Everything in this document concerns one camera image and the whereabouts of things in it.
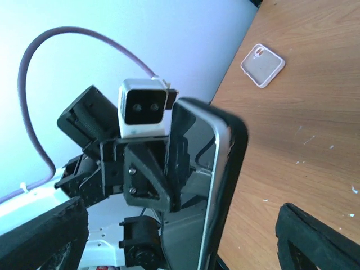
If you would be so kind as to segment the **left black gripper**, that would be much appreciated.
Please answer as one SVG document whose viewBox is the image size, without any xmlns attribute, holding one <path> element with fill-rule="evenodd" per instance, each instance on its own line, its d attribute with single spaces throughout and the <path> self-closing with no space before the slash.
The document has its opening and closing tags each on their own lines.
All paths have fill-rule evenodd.
<svg viewBox="0 0 360 270">
<path fill-rule="evenodd" d="M 166 139 L 111 139 L 100 144 L 105 196 L 122 193 L 128 205 L 163 213 L 180 210 L 164 173 Z"/>
</svg>

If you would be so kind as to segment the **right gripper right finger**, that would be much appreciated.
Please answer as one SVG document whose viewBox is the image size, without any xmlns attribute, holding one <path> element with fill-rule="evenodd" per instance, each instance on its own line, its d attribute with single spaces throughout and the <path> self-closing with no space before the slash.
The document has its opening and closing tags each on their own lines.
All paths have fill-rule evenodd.
<svg viewBox="0 0 360 270">
<path fill-rule="evenodd" d="M 292 203 L 276 226 L 281 269 L 359 269 L 359 245 Z"/>
</svg>

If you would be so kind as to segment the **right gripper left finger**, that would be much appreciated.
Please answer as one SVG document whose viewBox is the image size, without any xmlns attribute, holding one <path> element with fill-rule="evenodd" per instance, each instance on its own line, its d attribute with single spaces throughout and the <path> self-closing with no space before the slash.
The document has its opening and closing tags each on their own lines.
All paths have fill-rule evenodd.
<svg viewBox="0 0 360 270">
<path fill-rule="evenodd" d="M 1 269 L 77 269 L 89 236 L 74 197 L 1 236 Z"/>
</svg>

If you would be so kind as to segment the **black smartphone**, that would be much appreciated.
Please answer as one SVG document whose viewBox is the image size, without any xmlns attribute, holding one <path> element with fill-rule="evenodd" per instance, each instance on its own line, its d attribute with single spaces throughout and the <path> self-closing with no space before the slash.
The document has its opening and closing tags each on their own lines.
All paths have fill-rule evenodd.
<svg viewBox="0 0 360 270">
<path fill-rule="evenodd" d="M 179 199 L 163 217 L 163 250 L 169 269 L 204 269 L 220 183 L 231 148 L 228 124 L 184 98 L 173 107 L 166 176 Z"/>
</svg>

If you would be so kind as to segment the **pink translucent phone case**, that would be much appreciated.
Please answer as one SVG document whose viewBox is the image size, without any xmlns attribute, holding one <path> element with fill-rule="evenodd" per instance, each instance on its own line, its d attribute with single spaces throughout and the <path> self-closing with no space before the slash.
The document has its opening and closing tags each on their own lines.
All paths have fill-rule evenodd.
<svg viewBox="0 0 360 270">
<path fill-rule="evenodd" d="M 240 64 L 257 87 L 265 88 L 285 67 L 285 60 L 263 44 L 256 44 Z"/>
</svg>

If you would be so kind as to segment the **black phone case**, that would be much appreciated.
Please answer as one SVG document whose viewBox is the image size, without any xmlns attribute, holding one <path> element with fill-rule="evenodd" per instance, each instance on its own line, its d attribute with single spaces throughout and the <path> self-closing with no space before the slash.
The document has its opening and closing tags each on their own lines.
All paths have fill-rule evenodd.
<svg viewBox="0 0 360 270">
<path fill-rule="evenodd" d="M 198 266 L 198 269 L 215 269 L 224 225 L 248 146 L 248 129 L 239 116 L 205 102 L 185 97 L 180 98 L 177 103 L 192 111 L 208 113 L 211 125 L 219 119 L 225 127 L 222 132 L 219 128 L 215 131 L 215 144 L 219 146 L 220 161 L 217 162 L 215 170 L 218 175 L 211 185 L 217 188 L 217 193 L 210 195 L 210 207 L 206 214 L 206 225 L 209 228 L 205 231 L 205 242 L 201 245 Z"/>
</svg>

